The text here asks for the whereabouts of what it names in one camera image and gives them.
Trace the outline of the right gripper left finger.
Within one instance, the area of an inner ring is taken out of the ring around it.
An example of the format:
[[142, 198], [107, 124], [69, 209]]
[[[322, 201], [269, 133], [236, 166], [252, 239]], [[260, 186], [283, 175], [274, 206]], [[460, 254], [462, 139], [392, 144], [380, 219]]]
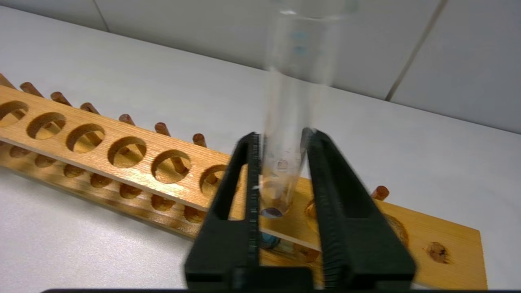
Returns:
[[[247, 165], [243, 219], [229, 220]], [[240, 139], [184, 265], [191, 291], [250, 291], [259, 268], [259, 134]]]

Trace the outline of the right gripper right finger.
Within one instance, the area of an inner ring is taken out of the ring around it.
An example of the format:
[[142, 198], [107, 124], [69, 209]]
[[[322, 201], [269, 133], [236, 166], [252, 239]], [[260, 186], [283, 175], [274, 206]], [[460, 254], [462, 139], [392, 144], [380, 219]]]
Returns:
[[325, 289], [409, 290], [416, 264], [337, 145], [317, 130], [307, 153]]

